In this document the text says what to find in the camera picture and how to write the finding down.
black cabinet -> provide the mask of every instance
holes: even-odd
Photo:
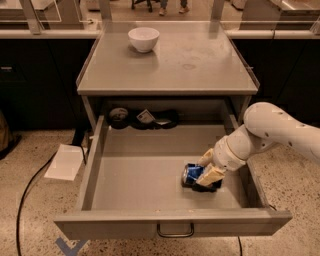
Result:
[[[260,82],[251,103],[267,101],[319,124],[320,40],[233,41]]]
[[[75,81],[93,42],[0,40],[0,108],[12,130],[85,125]]]

white paper sheet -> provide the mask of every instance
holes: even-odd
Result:
[[[82,161],[83,154],[80,147],[61,144],[44,177],[74,180]]]

open drawer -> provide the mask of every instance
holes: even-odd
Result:
[[[224,100],[212,105],[221,122],[182,122],[168,130],[115,130],[101,115],[76,209],[56,217],[58,227],[69,239],[275,233],[291,214],[269,207],[250,162],[227,172],[217,192],[182,187],[185,165],[236,126]]]

bowl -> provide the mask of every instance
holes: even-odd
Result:
[[[157,44],[159,31],[154,28],[139,27],[129,31],[130,43],[138,52],[150,52]]]

can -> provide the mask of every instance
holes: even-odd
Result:
[[[204,169],[201,165],[186,164],[182,174],[182,183],[184,185],[193,185],[203,173]]]

